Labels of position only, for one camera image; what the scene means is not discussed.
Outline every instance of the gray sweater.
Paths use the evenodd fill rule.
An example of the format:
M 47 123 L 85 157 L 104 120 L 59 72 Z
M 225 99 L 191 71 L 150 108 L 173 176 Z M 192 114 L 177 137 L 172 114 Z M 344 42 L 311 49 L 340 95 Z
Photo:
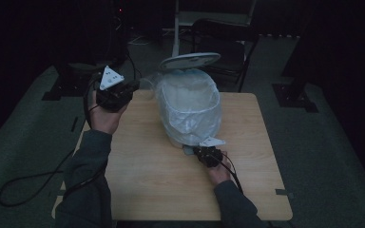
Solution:
M 100 131 L 84 133 L 79 151 L 67 164 L 64 181 L 67 189 L 93 177 L 108 162 L 112 136 Z M 265 227 L 257 208 L 231 180 L 214 189 L 221 209 L 223 227 Z M 56 208 L 55 227 L 111 227 L 111 193 L 105 173 L 95 181 L 71 193 Z

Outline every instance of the white triangle marker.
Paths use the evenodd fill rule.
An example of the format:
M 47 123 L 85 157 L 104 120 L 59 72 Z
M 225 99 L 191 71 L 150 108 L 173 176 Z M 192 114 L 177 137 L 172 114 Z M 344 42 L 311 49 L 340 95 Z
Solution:
M 222 145 L 222 144 L 226 144 L 226 142 L 223 140 L 215 139 L 213 137 L 208 137 L 203 142 L 200 142 L 200 146 L 206 146 L 206 147 L 217 146 L 217 145 Z
M 105 72 L 103 73 L 103 78 L 100 83 L 100 89 L 105 90 L 112 86 L 117 85 L 118 83 L 124 80 L 124 76 L 118 74 L 114 70 L 112 70 L 109 66 L 106 66 Z

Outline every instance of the table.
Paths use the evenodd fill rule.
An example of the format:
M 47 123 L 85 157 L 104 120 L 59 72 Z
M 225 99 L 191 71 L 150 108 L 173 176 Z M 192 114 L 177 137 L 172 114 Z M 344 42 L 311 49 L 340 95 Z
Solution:
M 284 185 L 256 96 L 221 93 L 221 108 L 217 138 L 226 145 L 219 148 L 228 151 L 236 166 L 244 195 L 257 206 L 261 219 L 291 219 L 288 197 L 276 193 Z M 136 92 L 111 148 L 106 178 L 113 219 L 220 219 L 205 167 L 170 143 L 154 99 Z

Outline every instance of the plastic bag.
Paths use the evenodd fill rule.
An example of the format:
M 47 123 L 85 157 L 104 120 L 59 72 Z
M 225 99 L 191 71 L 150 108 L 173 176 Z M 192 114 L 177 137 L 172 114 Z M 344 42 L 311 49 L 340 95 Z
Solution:
M 215 82 L 198 69 L 164 74 L 156 98 L 170 140 L 191 146 L 215 137 L 221 125 L 221 98 Z

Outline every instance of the wire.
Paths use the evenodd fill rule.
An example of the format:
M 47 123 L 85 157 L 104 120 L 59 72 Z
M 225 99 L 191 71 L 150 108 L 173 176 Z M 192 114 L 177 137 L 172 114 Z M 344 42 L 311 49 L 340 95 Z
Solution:
M 152 41 L 149 41 L 149 42 L 146 42 L 146 43 L 134 43 L 135 41 L 139 40 L 139 39 L 142 39 L 142 38 L 145 38 L 144 36 L 138 36 L 137 38 L 131 40 L 128 42 L 129 45 L 136 45 L 136 46 L 145 46 L 145 45 L 148 45 L 150 43 L 152 43 Z
M 234 170 L 234 172 L 236 173 L 236 167 L 234 166 L 234 164 L 233 164 L 233 162 L 230 160 L 230 158 L 229 157 L 227 157 L 227 155 L 225 155 L 225 154 L 223 154 L 222 153 L 222 155 L 224 156 L 224 157 L 226 157 L 226 159 L 228 159 L 229 161 L 230 161 L 230 163 L 232 164 L 232 166 L 233 166 L 233 170 Z
M 67 153 L 67 155 L 61 160 L 61 162 L 58 164 L 58 166 L 54 169 L 54 171 L 51 172 L 46 172 L 46 173 L 41 173 L 41 174 L 36 174 L 36 175 L 31 175 L 31 176 L 26 176 L 26 177 L 21 177 L 21 178 L 16 178 L 13 180 L 9 180 L 7 181 L 0 189 L 0 204 L 4 207 L 15 207 L 15 206 L 20 206 L 22 204 L 25 204 L 27 202 L 29 202 L 30 200 L 34 199 L 38 194 L 40 194 L 40 192 L 46 187 L 46 185 L 49 183 L 49 181 L 52 179 L 52 177 L 55 174 L 60 174 L 60 173 L 64 173 L 64 171 L 60 171 L 59 168 L 62 166 L 62 164 L 67 160 L 67 158 L 74 152 L 74 150 L 72 149 L 69 153 Z M 33 193 L 30 197 L 28 197 L 25 200 L 19 201 L 19 202 L 15 202 L 15 203 L 10 203 L 10 202 L 5 202 L 2 200 L 2 196 L 4 195 L 4 191 L 13 183 L 17 182 L 17 181 L 21 181 L 21 180 L 25 180 L 25 179 L 31 179 L 31 178 L 38 178 L 38 177 L 43 177 L 46 175 L 50 175 L 47 180 L 43 183 L 43 185 L 35 192 Z
M 92 107 L 91 109 L 89 109 L 88 111 L 91 112 L 91 110 L 93 110 L 94 108 L 98 107 L 99 105 L 95 105 L 94 107 Z
M 131 64 L 132 64 L 132 68 L 133 68 L 133 80 L 136 80 L 136 67 L 135 67 L 135 64 L 133 63 L 133 60 L 132 60 L 132 58 L 131 58 L 131 56 L 130 56 L 130 54 L 129 54 L 129 51 L 126 53 L 126 56 L 128 57 L 128 59 L 129 59 L 129 61 L 131 62 Z
M 188 32 L 190 29 L 183 29 L 180 33 L 179 33 L 179 35 L 183 35 L 184 33 L 186 33 L 186 32 Z
M 171 32 L 171 30 L 166 31 L 165 33 L 163 33 L 163 34 L 162 34 L 162 36 L 166 36 L 166 35 L 168 35 L 168 33 L 170 33 L 170 32 Z
M 77 183 L 77 184 L 73 185 L 72 187 L 68 188 L 68 190 L 64 194 L 63 200 L 66 200 L 70 194 L 72 194 L 72 193 L 76 192 L 77 190 L 87 186 L 88 184 L 96 181 L 105 172 L 105 170 L 106 170 L 106 163 L 103 164 L 103 166 L 99 169 L 99 171 L 97 171 L 97 173 L 94 174 L 93 177 L 91 177 L 85 181 L 82 181 L 80 183 Z
M 117 28 L 115 28 L 115 30 L 116 30 L 116 31 L 118 31 L 118 29 L 120 29 L 121 25 L 123 24 L 123 21 L 121 21 L 121 19 L 120 19 L 118 16 L 115 16 L 115 18 L 114 18 L 114 19 L 117 19 L 117 20 L 118 20 L 118 22 L 120 23 L 120 25 L 118 25 L 118 27 L 117 27 Z
M 83 95 L 83 108 L 84 108 L 84 112 L 85 112 L 85 119 L 87 121 L 88 126 L 90 126 L 91 128 L 91 120 L 90 120 L 90 111 L 88 109 L 88 93 L 91 89 L 91 87 L 95 87 L 95 83 L 98 82 L 100 80 L 100 77 L 97 78 L 92 78 L 87 86 L 87 89 L 85 91 L 85 94 Z

